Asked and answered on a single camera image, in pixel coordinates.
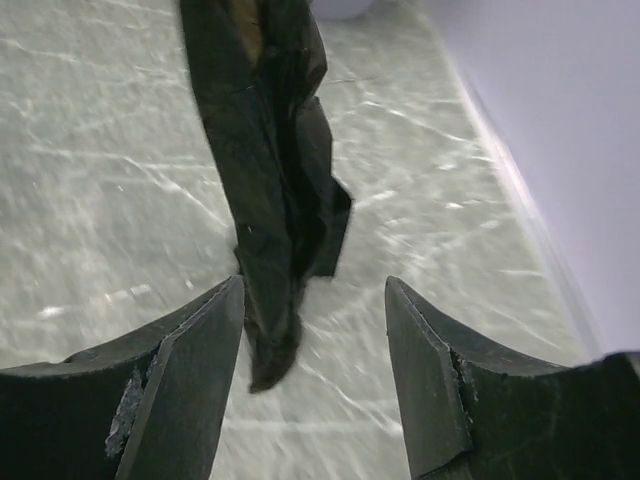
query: marble floor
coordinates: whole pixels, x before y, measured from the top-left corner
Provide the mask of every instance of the marble floor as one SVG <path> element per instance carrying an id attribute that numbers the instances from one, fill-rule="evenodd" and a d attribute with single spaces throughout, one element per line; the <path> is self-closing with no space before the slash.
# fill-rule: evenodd
<path id="1" fill-rule="evenodd" d="M 310 287 L 290 378 L 248 396 L 241 349 L 212 478 L 408 478 L 387 275 L 518 350 L 580 357 L 419 3 L 321 25 L 331 70 L 320 95 L 354 221 L 337 279 Z M 172 1 L 29 0 L 0 11 L 7 367 L 139 327 L 233 264 Z"/>

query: glossy surface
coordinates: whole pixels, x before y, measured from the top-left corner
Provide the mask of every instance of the glossy surface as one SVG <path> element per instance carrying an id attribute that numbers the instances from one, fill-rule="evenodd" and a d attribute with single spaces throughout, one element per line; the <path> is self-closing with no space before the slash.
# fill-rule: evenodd
<path id="1" fill-rule="evenodd" d="M 1 8 L 4 367 L 112 339 L 234 265 L 173 2 Z M 387 275 L 518 350 L 578 358 L 421 8 L 387 4 L 321 25 L 330 72 L 320 96 L 354 220 L 336 280 L 310 285 L 288 380 L 248 396 L 241 348 L 212 478 L 408 478 Z"/>

